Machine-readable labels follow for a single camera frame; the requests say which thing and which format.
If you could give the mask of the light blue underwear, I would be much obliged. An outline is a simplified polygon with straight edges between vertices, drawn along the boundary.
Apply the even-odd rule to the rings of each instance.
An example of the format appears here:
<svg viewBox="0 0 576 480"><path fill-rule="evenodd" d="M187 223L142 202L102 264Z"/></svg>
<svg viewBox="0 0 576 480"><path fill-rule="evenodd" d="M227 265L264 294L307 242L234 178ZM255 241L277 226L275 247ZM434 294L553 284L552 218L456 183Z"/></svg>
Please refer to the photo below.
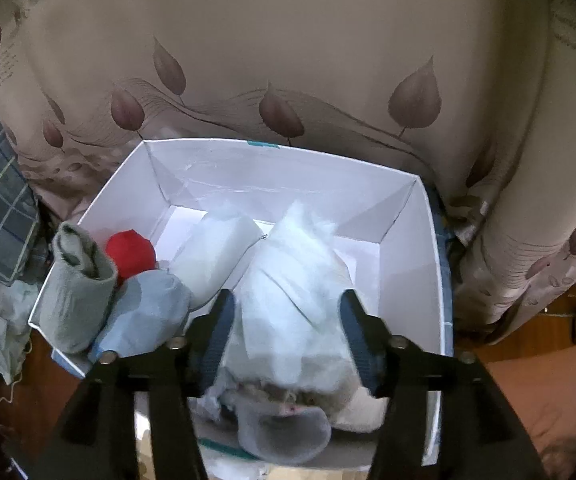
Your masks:
<svg viewBox="0 0 576 480"><path fill-rule="evenodd" d="M128 278L114 296L107 322L88 352L94 363L106 351L120 358L158 349L189 315L190 290L173 274L150 270Z"/></svg>

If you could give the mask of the pale white garment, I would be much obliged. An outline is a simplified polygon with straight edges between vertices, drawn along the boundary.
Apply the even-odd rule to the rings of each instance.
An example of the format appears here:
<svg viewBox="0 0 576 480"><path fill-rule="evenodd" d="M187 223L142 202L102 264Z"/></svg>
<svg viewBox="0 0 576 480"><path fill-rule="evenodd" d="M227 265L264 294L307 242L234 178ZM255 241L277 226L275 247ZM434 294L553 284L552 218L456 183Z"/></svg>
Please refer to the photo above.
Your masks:
<svg viewBox="0 0 576 480"><path fill-rule="evenodd" d="M353 283L332 248L336 228L295 202L257 245L233 291L223 358L239 384L333 394L353 375L339 313Z"/></svg>

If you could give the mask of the large white garment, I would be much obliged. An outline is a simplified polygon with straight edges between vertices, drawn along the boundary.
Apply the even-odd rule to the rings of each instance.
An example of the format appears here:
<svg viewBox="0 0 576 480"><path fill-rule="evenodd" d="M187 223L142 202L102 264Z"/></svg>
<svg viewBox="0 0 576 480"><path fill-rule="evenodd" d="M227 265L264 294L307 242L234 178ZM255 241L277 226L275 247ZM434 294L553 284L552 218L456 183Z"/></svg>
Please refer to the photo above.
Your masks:
<svg viewBox="0 0 576 480"><path fill-rule="evenodd" d="M189 291L189 311L204 307L227 282L264 233L246 214L231 207L207 212L192 228L169 264Z"/></svg>

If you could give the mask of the red underwear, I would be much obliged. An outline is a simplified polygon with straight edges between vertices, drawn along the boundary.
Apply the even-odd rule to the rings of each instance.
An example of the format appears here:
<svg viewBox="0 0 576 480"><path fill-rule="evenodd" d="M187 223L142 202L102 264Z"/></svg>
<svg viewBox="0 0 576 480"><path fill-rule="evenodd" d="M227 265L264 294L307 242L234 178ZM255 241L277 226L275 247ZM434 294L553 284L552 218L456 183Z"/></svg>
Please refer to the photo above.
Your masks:
<svg viewBox="0 0 576 480"><path fill-rule="evenodd" d="M157 256L150 240L134 230L113 234L105 252L117 267L119 284L157 267Z"/></svg>

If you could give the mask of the grey underwear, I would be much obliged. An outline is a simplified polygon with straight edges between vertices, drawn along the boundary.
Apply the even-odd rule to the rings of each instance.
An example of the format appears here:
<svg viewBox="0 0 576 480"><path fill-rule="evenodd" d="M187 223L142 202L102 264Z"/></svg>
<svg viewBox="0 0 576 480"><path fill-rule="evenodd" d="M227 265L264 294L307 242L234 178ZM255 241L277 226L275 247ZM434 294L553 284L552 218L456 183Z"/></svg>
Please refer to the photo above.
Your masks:
<svg viewBox="0 0 576 480"><path fill-rule="evenodd" d="M61 223L52 247L54 264L38 297L38 326L57 350L79 353L106 322L118 269L77 224Z"/></svg>

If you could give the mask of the beige ribbed garment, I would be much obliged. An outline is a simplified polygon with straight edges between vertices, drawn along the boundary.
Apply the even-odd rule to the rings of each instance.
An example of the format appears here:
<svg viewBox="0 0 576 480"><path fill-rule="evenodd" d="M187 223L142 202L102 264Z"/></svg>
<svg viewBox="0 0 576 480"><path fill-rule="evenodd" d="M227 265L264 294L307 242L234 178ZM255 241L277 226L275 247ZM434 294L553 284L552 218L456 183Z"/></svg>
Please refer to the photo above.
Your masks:
<svg viewBox="0 0 576 480"><path fill-rule="evenodd" d="M388 403L387 399L374 398L367 388L359 387L342 408L329 416L330 425L353 434L371 434L383 425Z"/></svg>

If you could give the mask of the white pink floral underwear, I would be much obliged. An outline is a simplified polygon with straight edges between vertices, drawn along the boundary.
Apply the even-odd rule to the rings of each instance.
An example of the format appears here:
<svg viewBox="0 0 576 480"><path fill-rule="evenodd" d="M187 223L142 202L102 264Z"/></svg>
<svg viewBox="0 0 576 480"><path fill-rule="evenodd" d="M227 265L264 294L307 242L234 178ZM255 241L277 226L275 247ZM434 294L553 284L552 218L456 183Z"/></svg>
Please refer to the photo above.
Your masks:
<svg viewBox="0 0 576 480"><path fill-rule="evenodd" d="M292 392L252 382L237 382L225 367L217 370L213 384L202 396L189 400L189 406L192 414L221 426L237 422L239 408L251 408L254 413L273 416L292 416L309 408L298 404Z"/></svg>

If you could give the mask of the white rolled underwear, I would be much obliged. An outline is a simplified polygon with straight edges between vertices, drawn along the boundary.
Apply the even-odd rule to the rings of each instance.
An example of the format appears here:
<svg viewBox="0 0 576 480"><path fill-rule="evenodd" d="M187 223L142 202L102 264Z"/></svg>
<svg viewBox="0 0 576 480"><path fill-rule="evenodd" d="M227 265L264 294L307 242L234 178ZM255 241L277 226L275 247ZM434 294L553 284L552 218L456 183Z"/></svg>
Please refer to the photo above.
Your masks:
<svg viewBox="0 0 576 480"><path fill-rule="evenodd" d="M245 450L265 462L294 466L327 448L331 426L318 406L253 400L236 401L237 437Z"/></svg>

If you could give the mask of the white XINCCI shoe box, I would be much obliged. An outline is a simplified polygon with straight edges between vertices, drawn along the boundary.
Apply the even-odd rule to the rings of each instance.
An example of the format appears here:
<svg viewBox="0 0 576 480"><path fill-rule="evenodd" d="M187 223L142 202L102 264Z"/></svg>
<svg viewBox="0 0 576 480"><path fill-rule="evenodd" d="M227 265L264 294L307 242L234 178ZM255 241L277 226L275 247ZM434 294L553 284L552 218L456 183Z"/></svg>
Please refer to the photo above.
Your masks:
<svg viewBox="0 0 576 480"><path fill-rule="evenodd" d="M170 262L205 214L225 206L268 232L293 204L335 225L333 249L367 313L425 351L449 352L449 288L429 197L415 174L252 141L145 141L80 225L99 244L135 231Z"/></svg>

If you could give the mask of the beige leaf print bedsheet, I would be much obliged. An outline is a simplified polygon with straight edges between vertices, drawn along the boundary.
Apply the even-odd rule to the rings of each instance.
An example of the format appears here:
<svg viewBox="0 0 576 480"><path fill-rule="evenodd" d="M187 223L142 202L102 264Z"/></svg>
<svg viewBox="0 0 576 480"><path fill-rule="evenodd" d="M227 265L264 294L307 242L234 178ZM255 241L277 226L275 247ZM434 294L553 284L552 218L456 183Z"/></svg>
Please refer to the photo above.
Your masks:
<svg viewBox="0 0 576 480"><path fill-rule="evenodd" d="M0 121L60 219L141 140L261 141L429 181L461 326L576 284L576 0L0 0Z"/></svg>

